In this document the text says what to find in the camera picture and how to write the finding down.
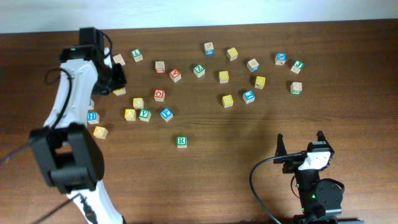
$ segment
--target toy block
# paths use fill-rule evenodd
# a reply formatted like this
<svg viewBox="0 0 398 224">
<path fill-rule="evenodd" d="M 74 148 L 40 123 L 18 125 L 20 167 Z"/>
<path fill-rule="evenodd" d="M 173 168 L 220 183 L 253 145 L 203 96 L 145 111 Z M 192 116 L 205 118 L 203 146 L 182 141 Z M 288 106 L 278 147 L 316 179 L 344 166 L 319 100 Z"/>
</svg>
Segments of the toy block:
<svg viewBox="0 0 398 224">
<path fill-rule="evenodd" d="M 238 58 L 238 51 L 233 47 L 226 51 L 226 56 L 228 57 L 229 61 L 235 60 Z"/>
<path fill-rule="evenodd" d="M 224 108 L 234 105 L 234 100 L 232 99 L 232 95 L 223 96 L 223 105 Z"/>
<path fill-rule="evenodd" d="M 303 85 L 299 82 L 293 82 L 290 86 L 290 93 L 300 95 L 303 92 Z"/>
<path fill-rule="evenodd" d="M 126 109 L 124 112 L 124 118 L 128 121 L 135 121 L 137 113 L 134 109 Z"/>
<path fill-rule="evenodd" d="M 193 72 L 198 78 L 200 78 L 205 74 L 205 68 L 202 65 L 197 65 L 195 68 L 193 68 Z"/>
<path fill-rule="evenodd" d="M 187 147 L 188 141 L 186 136 L 177 137 L 177 148 L 185 149 Z"/>
<path fill-rule="evenodd" d="M 155 62 L 156 73 L 164 73 L 165 69 L 166 66 L 164 65 L 164 62 Z"/>
<path fill-rule="evenodd" d="M 135 60 L 136 62 L 139 62 L 139 61 L 141 61 L 141 60 L 144 59 L 144 58 L 142 57 L 142 53 L 141 53 L 141 51 L 140 51 L 139 49 L 133 50 L 133 51 L 131 52 L 131 55 L 132 55 L 132 57 L 134 58 L 134 60 Z"/>
<path fill-rule="evenodd" d="M 93 110 L 94 109 L 94 100 L 90 98 L 90 102 L 88 103 L 88 109 Z"/>
<path fill-rule="evenodd" d="M 149 111 L 149 110 L 141 110 L 141 111 L 139 112 L 139 119 L 140 119 L 141 121 L 147 121 L 147 122 L 149 122 L 149 119 L 150 119 L 150 111 Z"/>
<path fill-rule="evenodd" d="M 256 96 L 254 95 L 253 91 L 249 90 L 243 93 L 243 100 L 246 104 L 253 102 L 254 99 L 256 99 Z"/>
<path fill-rule="evenodd" d="M 174 81 L 174 82 L 177 82 L 177 81 L 179 81 L 180 79 L 181 79 L 181 72 L 180 71 L 178 71 L 176 68 L 175 69 L 173 69 L 170 73 L 170 78 Z"/>
<path fill-rule="evenodd" d="M 263 89 L 264 85 L 266 84 L 266 78 L 265 77 L 257 77 L 256 78 L 256 84 L 254 84 L 255 88 Z"/>
<path fill-rule="evenodd" d="M 117 90 L 113 90 L 113 93 L 116 96 L 124 95 L 124 94 L 126 94 L 126 87 L 123 87 L 123 88 L 120 88 L 120 89 L 117 89 Z"/>
<path fill-rule="evenodd" d="M 134 98 L 132 99 L 132 106 L 136 110 L 144 109 L 144 100 L 142 98 Z"/>
<path fill-rule="evenodd" d="M 124 63 L 124 60 L 123 60 L 121 54 L 118 54 L 118 55 L 116 55 L 116 56 L 113 56 L 113 61 L 114 61 L 115 63 L 121 64 L 122 66 L 126 64 L 126 63 Z"/>
<path fill-rule="evenodd" d="M 90 124 L 98 124 L 100 122 L 100 116 L 97 112 L 88 112 L 87 113 L 87 122 Z"/>
<path fill-rule="evenodd" d="M 214 46 L 212 42 L 205 43 L 205 54 L 214 55 Z"/>
<path fill-rule="evenodd" d="M 108 130 L 103 127 L 95 127 L 93 135 L 100 139 L 105 139 L 106 135 L 108 134 Z"/>
<path fill-rule="evenodd" d="M 284 65 L 286 63 L 286 53 L 277 53 L 275 56 L 276 65 Z"/>
<path fill-rule="evenodd" d="M 170 121 L 173 118 L 173 112 L 170 109 L 165 108 L 162 112 L 160 112 L 160 116 L 166 121 Z"/>
<path fill-rule="evenodd" d="M 247 67 L 250 72 L 255 72 L 259 69 L 260 65 L 256 59 L 252 59 L 252 60 L 248 61 Z"/>
<path fill-rule="evenodd" d="M 228 83 L 228 81 L 229 81 L 228 71 L 219 72 L 218 78 L 220 79 L 220 83 Z"/>
<path fill-rule="evenodd" d="M 166 94 L 164 92 L 164 90 L 155 90 L 155 101 L 159 101 L 159 102 L 164 102 L 164 98 L 165 98 Z"/>
<path fill-rule="evenodd" d="M 294 65 L 292 66 L 292 69 L 290 69 L 290 71 L 299 74 L 299 72 L 301 71 L 301 69 L 303 69 L 304 67 L 304 63 L 301 61 L 296 61 L 294 63 Z"/>
</svg>

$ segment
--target black cable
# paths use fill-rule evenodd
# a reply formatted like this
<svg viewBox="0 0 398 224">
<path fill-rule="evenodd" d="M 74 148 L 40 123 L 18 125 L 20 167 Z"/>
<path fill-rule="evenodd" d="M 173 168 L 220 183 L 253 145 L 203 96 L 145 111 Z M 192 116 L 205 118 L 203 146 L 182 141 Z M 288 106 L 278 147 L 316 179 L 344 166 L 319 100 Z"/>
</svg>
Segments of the black cable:
<svg viewBox="0 0 398 224">
<path fill-rule="evenodd" d="M 62 116 L 63 116 L 63 114 L 65 113 L 65 110 L 67 109 L 67 106 L 68 106 L 68 103 L 69 103 L 69 99 L 70 99 L 70 95 L 71 95 L 71 93 L 72 93 L 72 76 L 70 76 L 70 74 L 69 74 L 65 69 L 63 69 L 63 68 L 53 68 L 53 69 L 48 70 L 47 73 L 46 73 L 45 76 L 44 76 L 44 83 L 47 84 L 47 85 L 53 85 L 56 81 L 58 81 L 58 80 L 61 78 L 61 76 L 58 76 L 57 78 L 55 78 L 54 80 L 52 80 L 52 81 L 49 82 L 49 81 L 48 81 L 48 79 L 49 79 L 49 74 L 50 74 L 51 72 L 54 72 L 54 71 L 61 71 L 61 72 L 64 72 L 65 74 L 67 74 L 68 80 L 69 80 L 69 90 L 68 90 L 67 98 L 65 99 L 65 102 L 64 102 L 64 104 L 63 104 L 63 106 L 62 106 L 61 112 L 58 114 L 57 119 L 55 120 L 55 122 L 53 123 L 53 125 L 51 126 L 51 128 L 49 129 L 49 132 L 51 132 L 52 130 L 54 130 L 55 127 L 57 126 L 57 124 L 58 124 L 58 123 L 60 122 L 60 120 L 62 119 Z M 14 158 L 14 157 L 15 157 L 16 155 L 18 155 L 19 153 L 25 151 L 25 150 L 26 150 L 27 148 L 29 148 L 29 146 L 30 146 L 31 144 L 33 144 L 33 143 L 35 143 L 35 141 L 33 141 L 33 142 L 28 142 L 28 143 L 26 143 L 25 145 L 19 147 L 18 149 L 15 149 L 15 150 L 11 151 L 8 155 L 6 155 L 4 158 L 1 159 L 0 167 L 1 167 L 2 165 L 6 164 L 10 159 Z"/>
<path fill-rule="evenodd" d="M 102 30 L 100 30 L 100 32 L 102 33 L 102 35 L 104 35 L 105 37 L 106 37 L 106 39 L 108 40 L 108 42 L 109 42 L 109 52 L 108 52 L 108 54 L 107 55 L 105 55 L 105 57 L 104 58 L 107 58 L 109 55 L 111 55 L 111 52 L 112 52 L 112 40 L 108 37 L 108 35 L 106 35 L 104 32 L 102 32 Z"/>
<path fill-rule="evenodd" d="M 253 169 L 250 171 L 250 176 L 249 176 L 249 183 L 250 183 L 250 188 L 251 191 L 253 192 L 255 198 L 258 200 L 258 202 L 260 203 L 261 207 L 268 213 L 268 215 L 278 224 L 282 224 L 272 213 L 271 211 L 263 204 L 263 202 L 261 201 L 260 197 L 258 196 L 258 194 L 256 193 L 256 190 L 254 190 L 254 186 L 253 186 L 253 173 L 254 171 L 257 169 L 257 167 L 259 167 L 261 164 L 268 162 L 268 161 L 272 161 L 274 159 L 285 159 L 288 157 L 295 157 L 295 156 L 303 156 L 302 152 L 299 153 L 295 153 L 295 154 L 290 154 L 290 155 L 285 155 L 285 156 L 275 156 L 275 157 L 271 157 L 268 159 L 264 159 L 263 161 L 258 162 Z"/>
<path fill-rule="evenodd" d="M 51 130 L 54 130 L 55 127 L 57 126 L 57 124 L 58 124 L 58 123 L 60 122 L 60 120 L 62 119 L 62 116 L 63 116 L 65 110 L 67 109 L 67 106 L 68 106 L 68 103 L 69 103 L 69 99 L 70 99 L 70 95 L 71 95 L 71 93 L 72 93 L 72 76 L 71 76 L 65 69 L 63 69 L 63 68 L 52 68 L 52 69 L 48 70 L 47 73 L 46 73 L 45 76 L 44 76 L 44 82 L 45 82 L 47 85 L 52 85 L 52 84 L 54 84 L 58 79 L 60 79 L 61 76 L 58 76 L 56 79 L 52 80 L 51 82 L 49 82 L 49 81 L 47 80 L 48 77 L 49 77 L 49 74 L 50 74 L 51 72 L 55 72 L 55 71 L 64 72 L 64 73 L 68 76 L 68 80 L 69 80 L 69 89 L 68 89 L 67 98 L 65 99 L 65 102 L 63 103 L 61 112 L 58 114 L 57 119 L 55 120 L 55 122 L 54 122 L 53 125 L 51 126 L 50 131 L 51 131 Z"/>
<path fill-rule="evenodd" d="M 21 146 L 20 148 L 10 152 L 8 155 L 6 155 L 4 158 L 1 159 L 0 166 L 3 166 L 4 164 L 6 164 L 10 159 L 14 158 L 19 153 L 25 151 L 28 147 L 29 147 L 29 143 L 26 143 L 25 145 Z"/>
<path fill-rule="evenodd" d="M 44 220 L 48 219 L 50 216 L 52 216 L 55 212 L 57 212 L 58 210 L 60 210 L 61 208 L 63 208 L 64 206 L 68 205 L 71 201 L 73 201 L 73 199 L 77 198 L 77 197 L 81 197 L 81 194 L 78 193 L 75 196 L 73 196 L 72 198 L 70 198 L 69 200 L 64 201 L 62 204 L 60 204 L 59 206 L 57 206 L 55 209 L 49 211 L 47 214 L 43 215 L 41 218 L 39 218 L 38 220 L 32 222 L 31 224 L 39 224 L 41 222 L 43 222 Z"/>
<path fill-rule="evenodd" d="M 293 176 L 292 177 L 292 180 L 290 181 L 290 189 L 292 189 L 292 192 L 293 192 L 293 194 L 298 198 L 298 199 L 300 199 L 300 197 L 299 196 L 297 196 L 297 194 L 294 192 L 294 190 L 293 190 L 293 180 L 296 178 L 296 176 Z"/>
</svg>

